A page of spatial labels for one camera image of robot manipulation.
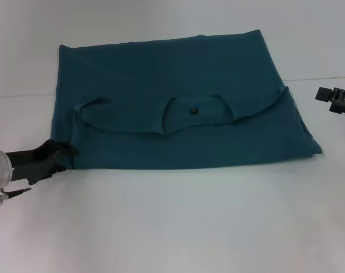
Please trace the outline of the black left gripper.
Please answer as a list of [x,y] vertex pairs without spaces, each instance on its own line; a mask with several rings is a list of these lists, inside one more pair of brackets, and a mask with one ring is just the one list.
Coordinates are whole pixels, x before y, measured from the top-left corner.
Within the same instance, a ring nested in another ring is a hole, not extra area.
[[33,150],[8,152],[13,168],[11,181],[28,180],[34,185],[40,180],[52,177],[56,172],[64,172],[66,167],[58,163],[62,156],[77,156],[78,150],[69,143],[47,140]]

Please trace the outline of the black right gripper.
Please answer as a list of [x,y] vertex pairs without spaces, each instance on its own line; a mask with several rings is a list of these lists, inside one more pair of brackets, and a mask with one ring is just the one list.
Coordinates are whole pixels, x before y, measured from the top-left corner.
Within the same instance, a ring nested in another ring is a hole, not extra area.
[[334,88],[334,90],[329,88],[320,87],[317,91],[316,100],[323,102],[331,102],[329,111],[337,114],[345,115],[345,90]]

